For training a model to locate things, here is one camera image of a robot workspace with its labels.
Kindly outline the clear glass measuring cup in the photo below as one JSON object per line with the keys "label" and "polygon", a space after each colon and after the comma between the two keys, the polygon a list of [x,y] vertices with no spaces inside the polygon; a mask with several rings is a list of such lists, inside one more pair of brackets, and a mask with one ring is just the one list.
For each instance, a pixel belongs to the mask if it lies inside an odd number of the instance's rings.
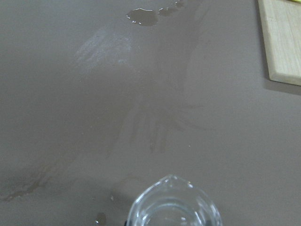
{"label": "clear glass measuring cup", "polygon": [[167,175],[133,202],[127,226],[221,226],[221,215],[210,197],[190,181]]}

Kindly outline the wooden cutting board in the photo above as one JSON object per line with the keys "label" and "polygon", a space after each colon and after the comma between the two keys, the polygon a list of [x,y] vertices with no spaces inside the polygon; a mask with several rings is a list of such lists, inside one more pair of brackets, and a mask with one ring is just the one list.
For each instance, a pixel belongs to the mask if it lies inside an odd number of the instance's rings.
{"label": "wooden cutting board", "polygon": [[301,84],[301,2],[259,0],[269,78]]}

